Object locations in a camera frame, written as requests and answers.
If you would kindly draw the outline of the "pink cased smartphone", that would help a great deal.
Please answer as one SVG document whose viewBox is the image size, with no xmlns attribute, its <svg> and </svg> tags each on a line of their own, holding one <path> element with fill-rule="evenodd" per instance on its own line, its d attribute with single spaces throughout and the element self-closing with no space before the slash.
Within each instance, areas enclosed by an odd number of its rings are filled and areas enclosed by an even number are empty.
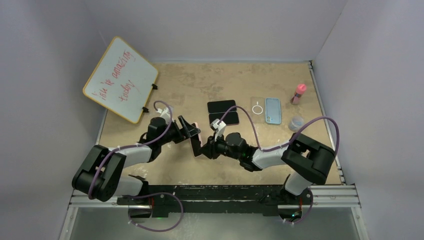
<svg viewBox="0 0 424 240">
<path fill-rule="evenodd" d="M 203 145 L 201 134 L 198 134 L 197 137 L 190 138 L 190 144 L 191 144 L 193 156 L 195 158 L 201 156 L 202 155 L 201 148 Z"/>
</svg>

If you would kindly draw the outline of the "black screen smartphone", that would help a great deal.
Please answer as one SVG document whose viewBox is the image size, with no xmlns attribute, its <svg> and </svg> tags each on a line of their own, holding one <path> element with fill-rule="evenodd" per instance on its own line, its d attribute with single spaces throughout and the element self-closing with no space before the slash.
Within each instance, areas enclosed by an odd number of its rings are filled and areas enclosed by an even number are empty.
<svg viewBox="0 0 424 240">
<path fill-rule="evenodd" d="M 207 111 L 209 114 L 225 113 L 229 108 L 235 105 L 235 100 L 209 101 L 207 103 Z"/>
</svg>

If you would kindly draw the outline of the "clear phone case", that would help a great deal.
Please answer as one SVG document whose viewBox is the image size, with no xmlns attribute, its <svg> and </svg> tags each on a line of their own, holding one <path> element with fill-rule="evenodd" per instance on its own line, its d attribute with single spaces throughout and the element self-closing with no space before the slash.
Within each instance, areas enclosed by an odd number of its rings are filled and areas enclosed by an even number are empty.
<svg viewBox="0 0 424 240">
<path fill-rule="evenodd" d="M 253 96 L 250 98 L 250 113 L 254 123 L 261 123 L 265 120 L 265 98 Z"/>
</svg>

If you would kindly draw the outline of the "light blue phone case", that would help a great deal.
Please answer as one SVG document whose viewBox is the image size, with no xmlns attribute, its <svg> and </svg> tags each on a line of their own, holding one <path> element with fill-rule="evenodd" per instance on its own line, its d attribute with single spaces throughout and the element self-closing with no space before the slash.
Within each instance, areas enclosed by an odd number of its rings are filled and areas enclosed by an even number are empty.
<svg viewBox="0 0 424 240">
<path fill-rule="evenodd" d="M 267 97 L 265 99 L 265 122 L 270 125 L 282 123 L 281 102 L 278 98 Z"/>
</svg>

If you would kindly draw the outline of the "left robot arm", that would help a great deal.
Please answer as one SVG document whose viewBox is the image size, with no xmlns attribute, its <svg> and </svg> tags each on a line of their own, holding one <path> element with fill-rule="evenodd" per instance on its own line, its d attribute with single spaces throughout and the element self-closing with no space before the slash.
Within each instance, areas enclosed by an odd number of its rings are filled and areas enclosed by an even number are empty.
<svg viewBox="0 0 424 240">
<path fill-rule="evenodd" d="M 154 117 L 147 131 L 134 145 L 105 147 L 95 145 L 85 157 L 75 173 L 71 186 L 88 195 L 89 199 L 101 202 L 113 196 L 129 196 L 138 205 L 146 203 L 149 191 L 148 182 L 139 176 L 122 176 L 124 168 L 153 162 L 162 152 L 162 146 L 185 140 L 199 143 L 201 130 L 188 123 L 182 116 L 179 123 L 169 117 Z"/>
</svg>

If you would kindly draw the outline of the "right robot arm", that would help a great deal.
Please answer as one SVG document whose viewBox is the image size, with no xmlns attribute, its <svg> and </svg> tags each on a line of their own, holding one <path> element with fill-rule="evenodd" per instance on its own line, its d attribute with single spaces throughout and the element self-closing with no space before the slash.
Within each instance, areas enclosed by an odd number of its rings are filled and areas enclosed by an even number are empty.
<svg viewBox="0 0 424 240">
<path fill-rule="evenodd" d="M 238 132 L 226 137 L 216 134 L 209 136 L 205 144 L 195 137 L 190 142 L 195 156 L 203 155 L 208 159 L 225 156 L 238 160 L 240 166 L 249 172 L 289 166 L 294 173 L 287 177 L 280 191 L 282 200 L 288 204 L 298 200 L 310 185 L 325 184 L 337 155 L 337 150 L 299 132 L 283 145 L 265 149 L 249 145 Z"/>
</svg>

